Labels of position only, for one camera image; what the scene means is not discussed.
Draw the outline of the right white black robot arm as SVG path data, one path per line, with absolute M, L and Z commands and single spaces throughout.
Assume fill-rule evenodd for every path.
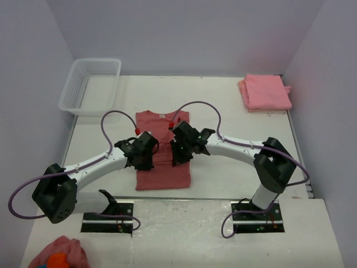
M 250 203 L 256 210 L 267 209 L 284 192 L 297 166 L 284 146 L 272 137 L 244 146 L 239 140 L 228 142 L 209 128 L 199 132 L 186 121 L 170 123 L 169 130 L 173 133 L 173 166 L 189 162 L 194 154 L 203 154 L 228 157 L 254 167 L 260 186 Z

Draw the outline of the red polo t shirt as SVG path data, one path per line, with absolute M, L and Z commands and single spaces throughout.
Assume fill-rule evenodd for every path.
M 158 114 L 151 111 L 136 113 L 136 124 L 141 131 L 150 132 L 158 141 L 159 149 L 153 156 L 154 168 L 137 171 L 136 190 L 184 189 L 191 185 L 190 164 L 173 166 L 170 142 L 173 133 L 168 129 L 174 113 Z

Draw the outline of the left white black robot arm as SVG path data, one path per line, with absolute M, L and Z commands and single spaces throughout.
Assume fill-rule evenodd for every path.
M 116 199 L 100 189 L 85 193 L 83 189 L 114 171 L 134 167 L 140 171 L 153 169 L 153 154 L 159 141 L 149 132 L 121 140 L 108 151 L 68 167 L 53 164 L 48 167 L 35 188 L 32 199 L 53 224 L 60 223 L 73 213 L 91 213 L 97 217 L 125 219 L 119 212 Z

